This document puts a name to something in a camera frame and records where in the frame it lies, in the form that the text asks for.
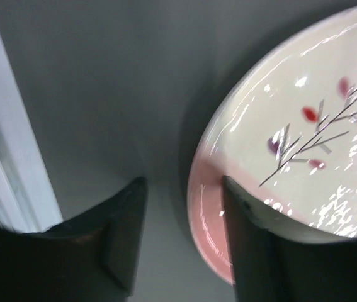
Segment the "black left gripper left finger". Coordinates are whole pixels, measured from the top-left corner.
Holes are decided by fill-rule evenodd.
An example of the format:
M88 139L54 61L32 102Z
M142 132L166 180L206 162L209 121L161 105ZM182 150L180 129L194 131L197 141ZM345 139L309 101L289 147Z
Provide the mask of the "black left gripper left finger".
M137 177L45 232L0 227L0 301L126 301L146 206L147 181Z

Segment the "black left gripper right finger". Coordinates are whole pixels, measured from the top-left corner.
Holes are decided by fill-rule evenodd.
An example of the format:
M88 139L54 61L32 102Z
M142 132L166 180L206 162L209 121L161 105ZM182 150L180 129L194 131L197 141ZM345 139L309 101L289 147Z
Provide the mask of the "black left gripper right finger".
M238 301L357 301L357 238L309 227L222 178Z

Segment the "pink and cream floral plate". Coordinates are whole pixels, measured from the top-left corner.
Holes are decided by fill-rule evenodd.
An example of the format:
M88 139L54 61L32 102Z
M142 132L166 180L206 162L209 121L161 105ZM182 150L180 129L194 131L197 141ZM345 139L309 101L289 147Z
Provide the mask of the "pink and cream floral plate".
M190 229L203 260L232 284L224 175L284 215L357 237L357 7L263 57L198 144L187 187Z

